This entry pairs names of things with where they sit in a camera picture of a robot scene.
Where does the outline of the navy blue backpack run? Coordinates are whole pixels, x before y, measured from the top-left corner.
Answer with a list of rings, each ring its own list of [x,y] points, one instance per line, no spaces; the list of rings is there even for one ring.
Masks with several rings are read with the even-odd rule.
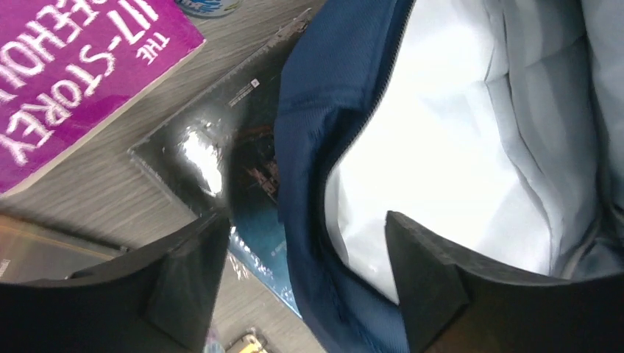
[[[412,352],[390,211],[523,271],[623,276],[621,1],[327,1],[274,139],[294,298],[328,352]]]

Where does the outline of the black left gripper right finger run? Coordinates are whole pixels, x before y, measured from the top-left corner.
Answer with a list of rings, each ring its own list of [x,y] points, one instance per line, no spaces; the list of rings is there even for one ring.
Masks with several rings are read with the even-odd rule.
[[[390,211],[386,242],[412,352],[621,352],[623,276],[500,263]]]

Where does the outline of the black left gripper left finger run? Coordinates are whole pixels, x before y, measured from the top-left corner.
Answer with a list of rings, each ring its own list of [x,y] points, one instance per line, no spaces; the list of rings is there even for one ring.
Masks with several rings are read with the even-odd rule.
[[[3,352],[202,352],[230,237],[221,213],[66,279],[1,286]]]

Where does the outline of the dark brown book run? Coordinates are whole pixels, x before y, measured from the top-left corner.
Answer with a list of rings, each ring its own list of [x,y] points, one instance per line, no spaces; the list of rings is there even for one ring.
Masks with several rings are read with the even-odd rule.
[[[125,253],[31,222],[1,216],[1,281],[66,279]]]

